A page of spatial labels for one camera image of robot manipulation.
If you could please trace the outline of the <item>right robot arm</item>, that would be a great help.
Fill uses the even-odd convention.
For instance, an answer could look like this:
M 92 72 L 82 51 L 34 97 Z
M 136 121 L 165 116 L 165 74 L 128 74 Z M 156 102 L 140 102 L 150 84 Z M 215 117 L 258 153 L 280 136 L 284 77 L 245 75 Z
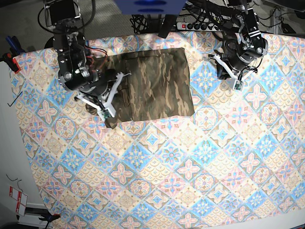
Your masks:
M 115 69 L 93 67 L 91 49 L 86 44 L 82 30 L 89 25 L 96 13 L 96 2 L 91 3 L 91 17 L 83 21 L 76 0 L 45 0 L 41 12 L 45 25 L 41 28 L 53 34 L 53 47 L 58 55 L 58 81 L 66 91 L 75 92 L 75 101 L 82 101 L 94 115 L 106 121 L 119 118 L 126 121 L 128 110 L 118 104 L 119 88 L 127 74 Z

